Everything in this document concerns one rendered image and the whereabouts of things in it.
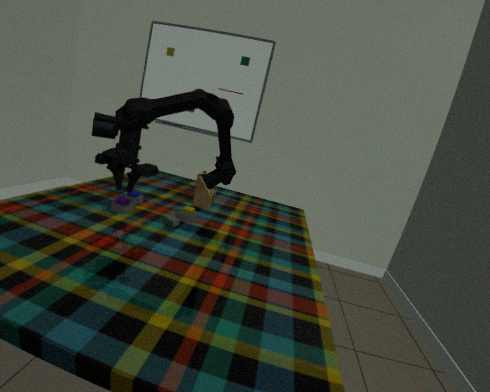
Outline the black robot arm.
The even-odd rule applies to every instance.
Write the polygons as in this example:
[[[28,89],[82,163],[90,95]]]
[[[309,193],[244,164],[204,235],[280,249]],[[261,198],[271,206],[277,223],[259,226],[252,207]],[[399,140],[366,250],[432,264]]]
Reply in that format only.
[[[95,112],[92,136],[115,139],[120,130],[119,140],[128,143],[140,143],[141,130],[147,129],[154,119],[175,113],[201,109],[215,120],[218,131],[220,155],[216,157],[216,169],[208,174],[201,174],[208,189],[222,182],[231,183],[236,170],[231,156],[230,129],[233,126],[234,114],[227,100],[201,89],[193,92],[158,98],[131,98],[116,111],[115,116]],[[119,144],[119,143],[117,143]],[[103,163],[118,167],[131,164],[130,147],[117,147],[103,153]]]

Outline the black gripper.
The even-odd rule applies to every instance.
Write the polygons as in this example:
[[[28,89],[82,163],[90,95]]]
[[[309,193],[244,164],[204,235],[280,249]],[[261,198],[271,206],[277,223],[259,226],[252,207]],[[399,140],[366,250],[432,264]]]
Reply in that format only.
[[[131,155],[132,155],[131,164],[119,165],[118,167],[112,167],[111,165],[108,165],[106,166],[106,168],[111,171],[118,190],[121,189],[125,167],[132,169],[132,172],[127,173],[127,175],[129,176],[127,193],[130,193],[134,187],[134,184],[136,183],[136,181],[139,179],[141,175],[146,177],[157,175],[158,168],[156,165],[154,166],[151,164],[141,164],[141,165],[137,164],[139,163],[138,154],[139,154],[139,150],[141,149],[140,143],[128,143],[119,140],[119,144],[121,144],[120,148],[126,149],[127,146],[130,147]],[[116,147],[119,144],[116,143]],[[95,162],[104,164],[103,153],[97,154],[95,156]]]

